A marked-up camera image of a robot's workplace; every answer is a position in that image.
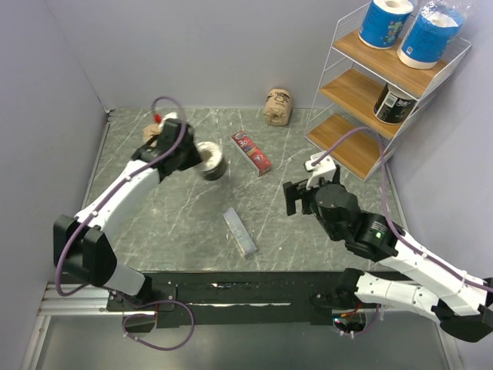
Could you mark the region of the red toothpaste box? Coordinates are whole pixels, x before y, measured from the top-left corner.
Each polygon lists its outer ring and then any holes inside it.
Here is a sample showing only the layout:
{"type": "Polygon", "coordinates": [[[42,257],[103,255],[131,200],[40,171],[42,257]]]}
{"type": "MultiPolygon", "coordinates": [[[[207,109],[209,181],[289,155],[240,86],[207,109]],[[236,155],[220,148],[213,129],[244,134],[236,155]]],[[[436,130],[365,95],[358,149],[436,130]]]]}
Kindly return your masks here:
{"type": "Polygon", "coordinates": [[[244,131],[234,133],[230,139],[257,176],[261,177],[270,171],[271,162],[244,131]]]}

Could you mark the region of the bottom wooden shelf board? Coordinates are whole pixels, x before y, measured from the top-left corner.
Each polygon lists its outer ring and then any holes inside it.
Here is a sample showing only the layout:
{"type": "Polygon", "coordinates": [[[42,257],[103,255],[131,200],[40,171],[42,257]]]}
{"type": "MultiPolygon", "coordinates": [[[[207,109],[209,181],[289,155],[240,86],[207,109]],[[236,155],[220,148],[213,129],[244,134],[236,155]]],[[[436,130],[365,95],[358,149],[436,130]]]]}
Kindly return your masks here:
{"type": "MultiPolygon", "coordinates": [[[[322,150],[328,150],[340,138],[356,128],[357,125],[341,114],[335,113],[310,129],[307,132],[307,138],[322,150]]],[[[366,181],[377,169],[377,162],[380,158],[377,138],[361,130],[346,138],[331,152],[331,156],[355,176],[366,181]]]]}

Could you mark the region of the wooden shelf board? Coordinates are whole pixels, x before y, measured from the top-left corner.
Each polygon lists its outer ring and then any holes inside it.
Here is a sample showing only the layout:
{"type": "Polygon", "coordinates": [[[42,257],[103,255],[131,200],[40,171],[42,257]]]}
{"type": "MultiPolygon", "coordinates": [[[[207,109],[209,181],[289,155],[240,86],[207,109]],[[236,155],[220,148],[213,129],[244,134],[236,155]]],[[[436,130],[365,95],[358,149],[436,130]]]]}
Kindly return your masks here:
{"type": "Polygon", "coordinates": [[[365,74],[348,69],[321,87],[320,92],[354,118],[391,140],[397,135],[401,124],[383,123],[374,115],[374,105],[383,89],[383,85],[365,74]]]}
{"type": "MultiPolygon", "coordinates": [[[[356,128],[357,125],[341,114],[335,113],[310,129],[307,132],[307,138],[322,150],[328,150],[340,138],[356,128]]],[[[377,138],[361,130],[346,138],[331,152],[331,156],[355,176],[366,181],[377,169],[377,162],[380,158],[377,138]]]]}
{"type": "Polygon", "coordinates": [[[360,40],[356,31],[334,42],[333,48],[415,98],[422,97],[432,79],[447,65],[439,61],[432,69],[413,69],[397,57],[397,46],[371,48],[360,40]]]}

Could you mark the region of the blue clear-wrapped paper roll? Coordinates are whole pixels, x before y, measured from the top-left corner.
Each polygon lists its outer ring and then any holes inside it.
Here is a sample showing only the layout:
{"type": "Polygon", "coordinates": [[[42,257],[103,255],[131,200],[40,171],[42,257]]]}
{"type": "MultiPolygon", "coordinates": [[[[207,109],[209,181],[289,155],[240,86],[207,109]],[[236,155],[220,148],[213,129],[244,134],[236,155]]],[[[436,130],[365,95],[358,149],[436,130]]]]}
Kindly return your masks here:
{"type": "Polygon", "coordinates": [[[478,1],[426,1],[398,47],[397,57],[412,69],[432,69],[477,5],[478,1]]]}

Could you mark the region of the black paper roll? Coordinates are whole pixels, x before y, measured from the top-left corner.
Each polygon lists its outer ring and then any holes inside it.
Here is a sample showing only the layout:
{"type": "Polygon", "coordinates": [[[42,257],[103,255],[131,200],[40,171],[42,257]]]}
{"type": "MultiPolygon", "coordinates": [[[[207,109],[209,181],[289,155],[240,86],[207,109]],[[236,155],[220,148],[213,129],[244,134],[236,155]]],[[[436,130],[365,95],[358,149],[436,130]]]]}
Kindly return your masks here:
{"type": "Polygon", "coordinates": [[[383,123],[401,124],[411,114],[416,103],[416,99],[387,83],[374,105],[374,115],[383,123]]]}

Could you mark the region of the brown paper roll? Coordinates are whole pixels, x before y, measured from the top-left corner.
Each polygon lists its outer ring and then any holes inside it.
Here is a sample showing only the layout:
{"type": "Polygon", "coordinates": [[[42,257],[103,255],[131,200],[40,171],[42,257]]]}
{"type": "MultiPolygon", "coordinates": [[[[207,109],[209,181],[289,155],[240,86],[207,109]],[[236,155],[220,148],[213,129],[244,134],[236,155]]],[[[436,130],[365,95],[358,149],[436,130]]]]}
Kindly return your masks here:
{"type": "Polygon", "coordinates": [[[152,123],[143,129],[143,142],[151,147],[157,146],[157,137],[162,132],[162,126],[152,123]]]}

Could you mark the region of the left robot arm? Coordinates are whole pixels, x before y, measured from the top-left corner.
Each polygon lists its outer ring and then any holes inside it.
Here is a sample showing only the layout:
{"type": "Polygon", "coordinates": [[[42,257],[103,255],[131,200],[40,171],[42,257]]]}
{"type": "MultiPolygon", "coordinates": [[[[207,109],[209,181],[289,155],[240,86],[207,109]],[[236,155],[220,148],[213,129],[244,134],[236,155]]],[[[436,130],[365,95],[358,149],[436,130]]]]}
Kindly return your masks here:
{"type": "Polygon", "coordinates": [[[201,163],[193,128],[177,113],[156,116],[159,134],[132,155],[117,179],[75,216],[60,216],[53,225],[53,260],[57,293],[62,274],[78,278],[84,286],[107,288],[125,295],[136,310],[153,299],[152,279],[118,262],[109,241],[119,223],[143,196],[176,171],[201,163]]]}

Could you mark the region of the top wooden shelf board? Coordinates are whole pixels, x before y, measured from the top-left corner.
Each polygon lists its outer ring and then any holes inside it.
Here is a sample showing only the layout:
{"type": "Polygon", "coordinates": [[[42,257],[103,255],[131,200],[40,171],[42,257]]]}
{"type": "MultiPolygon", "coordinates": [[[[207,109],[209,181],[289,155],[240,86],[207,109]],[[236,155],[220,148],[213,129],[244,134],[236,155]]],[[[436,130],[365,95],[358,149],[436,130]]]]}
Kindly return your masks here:
{"type": "Polygon", "coordinates": [[[447,65],[439,61],[432,69],[413,69],[397,57],[397,46],[371,48],[360,40],[356,31],[334,42],[333,48],[415,98],[422,97],[432,79],[447,65]]]}

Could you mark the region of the brown roll with bear print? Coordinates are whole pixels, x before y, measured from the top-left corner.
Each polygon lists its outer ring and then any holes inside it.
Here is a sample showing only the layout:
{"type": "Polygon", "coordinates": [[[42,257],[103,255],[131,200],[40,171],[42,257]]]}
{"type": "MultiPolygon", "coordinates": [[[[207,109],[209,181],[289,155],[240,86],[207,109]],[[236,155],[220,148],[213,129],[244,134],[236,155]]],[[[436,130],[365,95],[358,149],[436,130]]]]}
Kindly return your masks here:
{"type": "Polygon", "coordinates": [[[293,99],[285,89],[271,89],[267,94],[263,117],[270,126],[286,126],[290,120],[293,99]]]}

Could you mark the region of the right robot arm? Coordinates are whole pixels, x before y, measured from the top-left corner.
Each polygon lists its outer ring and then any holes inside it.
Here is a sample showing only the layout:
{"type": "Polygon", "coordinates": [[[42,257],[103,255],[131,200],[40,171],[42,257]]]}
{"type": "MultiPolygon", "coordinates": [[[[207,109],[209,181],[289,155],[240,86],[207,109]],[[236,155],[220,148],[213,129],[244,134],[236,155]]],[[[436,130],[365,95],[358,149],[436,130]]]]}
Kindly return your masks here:
{"type": "Polygon", "coordinates": [[[400,226],[380,214],[362,210],[357,197],[340,183],[336,166],[316,183],[306,179],[283,184],[287,215],[314,215],[328,237],[362,257],[410,278],[390,281],[358,269],[344,270],[335,298],[345,307],[360,301],[414,312],[466,342],[492,333],[492,279],[473,277],[419,245],[400,226]]]}

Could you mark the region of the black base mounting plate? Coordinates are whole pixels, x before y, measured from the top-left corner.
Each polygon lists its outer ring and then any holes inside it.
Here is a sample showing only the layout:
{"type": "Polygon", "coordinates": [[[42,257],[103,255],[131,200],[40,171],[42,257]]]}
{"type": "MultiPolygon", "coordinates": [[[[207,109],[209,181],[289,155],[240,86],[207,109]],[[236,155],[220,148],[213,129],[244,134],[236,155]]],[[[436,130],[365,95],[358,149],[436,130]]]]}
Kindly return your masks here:
{"type": "Polygon", "coordinates": [[[331,325],[337,310],[361,306],[356,271],[152,272],[145,303],[121,295],[107,310],[155,316],[157,328],[181,325],[310,323],[331,325]]]}

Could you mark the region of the middle wooden shelf board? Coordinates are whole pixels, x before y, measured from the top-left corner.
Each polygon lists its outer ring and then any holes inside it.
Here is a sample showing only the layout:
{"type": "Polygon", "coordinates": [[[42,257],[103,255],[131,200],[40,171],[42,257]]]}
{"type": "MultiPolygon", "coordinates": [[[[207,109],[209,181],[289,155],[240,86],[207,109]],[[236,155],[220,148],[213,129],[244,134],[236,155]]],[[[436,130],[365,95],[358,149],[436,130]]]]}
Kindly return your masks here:
{"type": "Polygon", "coordinates": [[[348,69],[321,87],[320,92],[354,118],[391,140],[397,135],[401,124],[383,123],[374,115],[374,105],[383,89],[383,85],[365,74],[348,69]]]}

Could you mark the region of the blue printed paper roll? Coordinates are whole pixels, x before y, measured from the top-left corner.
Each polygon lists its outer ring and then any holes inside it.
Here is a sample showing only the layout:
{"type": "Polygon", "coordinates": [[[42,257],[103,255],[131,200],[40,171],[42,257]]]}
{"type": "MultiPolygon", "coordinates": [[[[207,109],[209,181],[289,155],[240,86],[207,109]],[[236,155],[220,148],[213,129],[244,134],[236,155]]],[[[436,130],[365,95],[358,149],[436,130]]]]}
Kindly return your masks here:
{"type": "Polygon", "coordinates": [[[371,1],[358,33],[359,39],[374,49],[390,49],[415,6],[416,1],[408,0],[371,1]]]}

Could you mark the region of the silver toothpaste box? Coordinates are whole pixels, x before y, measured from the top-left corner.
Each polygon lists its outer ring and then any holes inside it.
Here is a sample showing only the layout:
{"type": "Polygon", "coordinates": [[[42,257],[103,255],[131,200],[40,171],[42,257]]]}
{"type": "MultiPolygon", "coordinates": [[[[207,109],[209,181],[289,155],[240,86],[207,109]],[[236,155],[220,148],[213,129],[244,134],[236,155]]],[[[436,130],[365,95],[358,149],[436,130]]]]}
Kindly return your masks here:
{"type": "Polygon", "coordinates": [[[257,252],[257,246],[234,208],[226,209],[223,212],[223,218],[240,249],[240,253],[245,258],[254,255],[257,252]]]}

